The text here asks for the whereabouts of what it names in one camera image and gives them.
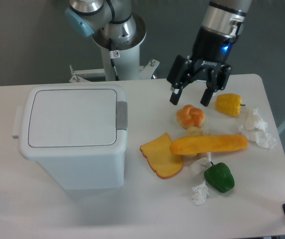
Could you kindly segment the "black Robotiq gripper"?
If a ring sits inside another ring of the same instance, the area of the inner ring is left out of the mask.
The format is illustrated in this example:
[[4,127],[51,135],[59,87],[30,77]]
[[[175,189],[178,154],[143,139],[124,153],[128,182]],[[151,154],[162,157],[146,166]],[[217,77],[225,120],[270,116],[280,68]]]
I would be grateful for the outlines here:
[[167,81],[171,83],[170,102],[177,105],[183,89],[194,81],[206,82],[200,103],[207,107],[214,93],[226,88],[232,67],[226,63],[232,49],[230,38],[201,27],[190,59],[178,55]]

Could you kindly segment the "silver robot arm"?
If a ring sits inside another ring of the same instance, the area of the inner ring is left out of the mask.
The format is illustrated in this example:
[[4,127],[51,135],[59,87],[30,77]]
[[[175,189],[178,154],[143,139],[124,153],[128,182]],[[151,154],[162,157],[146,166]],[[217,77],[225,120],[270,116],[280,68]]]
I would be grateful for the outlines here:
[[[177,56],[167,76],[172,104],[178,103],[183,89],[194,81],[206,83],[200,101],[204,106],[214,93],[226,87],[232,70],[226,60],[242,32],[250,5],[249,0],[209,2],[191,57]],[[140,45],[146,36],[146,25],[132,11],[131,1],[72,0],[65,16],[78,34],[92,37],[100,47],[106,80],[152,77],[158,62],[140,65]]]

